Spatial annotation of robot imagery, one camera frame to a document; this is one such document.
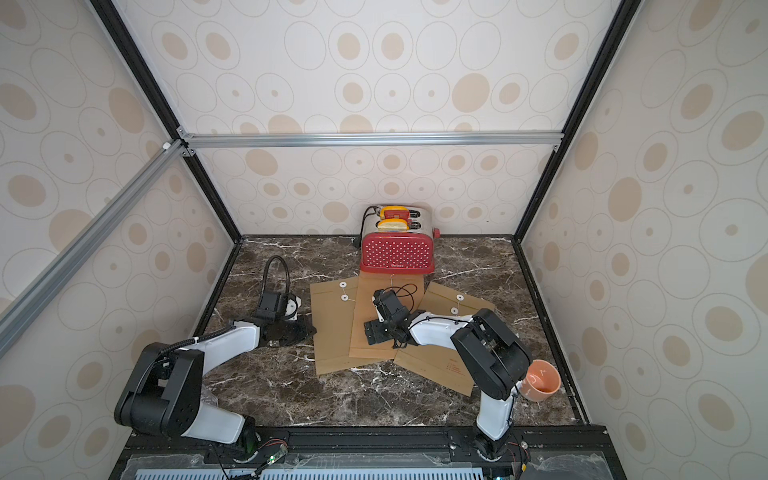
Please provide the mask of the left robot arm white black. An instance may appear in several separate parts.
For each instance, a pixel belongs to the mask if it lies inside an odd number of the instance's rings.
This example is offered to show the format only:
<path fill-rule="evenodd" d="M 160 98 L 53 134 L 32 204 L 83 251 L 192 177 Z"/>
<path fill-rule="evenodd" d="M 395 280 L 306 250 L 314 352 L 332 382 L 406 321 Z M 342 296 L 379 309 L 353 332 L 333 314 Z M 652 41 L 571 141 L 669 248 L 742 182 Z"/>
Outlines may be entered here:
<path fill-rule="evenodd" d="M 301 305 L 293 293 L 267 292 L 247 318 L 173 344 L 147 345 L 116 401 L 115 422 L 143 435 L 192 438 L 254 454 L 261 442 L 255 421 L 204 402 L 203 379 L 255 349 L 311 338 L 316 330 Z"/>

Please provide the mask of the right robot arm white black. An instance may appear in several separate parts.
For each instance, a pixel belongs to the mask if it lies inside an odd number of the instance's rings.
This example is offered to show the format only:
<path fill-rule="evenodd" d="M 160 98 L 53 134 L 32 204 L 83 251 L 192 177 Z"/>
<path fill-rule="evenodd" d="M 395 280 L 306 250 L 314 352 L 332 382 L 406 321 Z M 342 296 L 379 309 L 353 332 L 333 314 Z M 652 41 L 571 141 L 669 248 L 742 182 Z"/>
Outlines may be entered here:
<path fill-rule="evenodd" d="M 395 349 L 435 346 L 457 352 L 481 391 L 474 426 L 475 448 L 483 459 L 499 460 L 510 436 L 518 384 L 532 364 L 530 353 L 517 334 L 488 308 L 465 316 L 411 311 L 393 289 L 375 291 L 372 304 L 377 318 L 364 324 L 369 344 L 391 340 Z"/>

